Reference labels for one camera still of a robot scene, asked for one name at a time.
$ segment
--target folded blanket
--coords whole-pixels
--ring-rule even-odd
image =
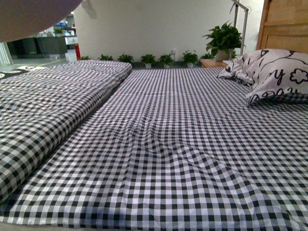
[[[0,80],[0,202],[130,70],[127,63],[89,60]]]

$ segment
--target mattress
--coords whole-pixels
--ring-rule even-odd
[[[220,68],[133,70],[0,205],[19,225],[306,230],[308,105]]]

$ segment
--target green plant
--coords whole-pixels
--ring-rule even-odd
[[[196,51],[194,50],[194,54],[188,51],[185,51],[185,53],[183,53],[184,57],[184,62],[185,63],[192,63],[192,64],[196,64],[198,63],[198,55],[196,54]]]
[[[211,54],[213,56],[215,56],[219,50],[229,53],[229,49],[241,47],[241,33],[238,32],[237,28],[231,26],[231,24],[224,23],[221,28],[216,26],[209,31],[212,31],[212,33],[203,35],[202,37],[207,37],[206,39],[212,39],[206,45],[206,51],[211,49]]]
[[[81,56],[79,60],[89,60],[89,56]]]
[[[201,56],[200,59],[213,59],[214,56],[211,53],[207,53]]]
[[[144,64],[154,64],[155,63],[155,56],[152,54],[146,54],[141,56],[141,62]]]
[[[134,61],[133,56],[131,56],[129,54],[122,54],[118,57],[117,60],[120,61],[120,62],[130,63],[130,64],[131,64],[132,61]]]
[[[100,60],[104,60],[104,61],[113,61],[114,59],[113,59],[112,56],[101,54]]]
[[[55,34],[63,34],[63,31],[61,29],[59,29],[59,28],[55,28],[54,29],[54,33]]]
[[[173,64],[173,59],[171,58],[171,54],[161,55],[159,58],[159,62],[171,66]]]
[[[237,56],[236,51],[232,51],[232,58],[235,59],[236,56]]]

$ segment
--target pillow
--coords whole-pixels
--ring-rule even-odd
[[[308,54],[288,50],[261,50],[260,57],[250,64],[252,92],[246,104],[261,99],[302,103],[308,99]]]
[[[261,55],[262,50],[258,50],[233,60],[218,74],[217,78],[227,78],[241,84],[253,85],[252,75],[254,73],[250,67]]]

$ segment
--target white wall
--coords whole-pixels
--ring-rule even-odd
[[[244,51],[250,52],[256,48],[263,0],[241,3],[252,8]],[[139,61],[147,53],[159,58],[173,48],[176,60],[186,50],[196,50],[200,56],[209,42],[202,35],[234,18],[234,10],[229,14],[230,0],[86,0],[83,4],[74,11],[74,19],[81,55],[92,59],[101,54],[117,59],[126,53]]]

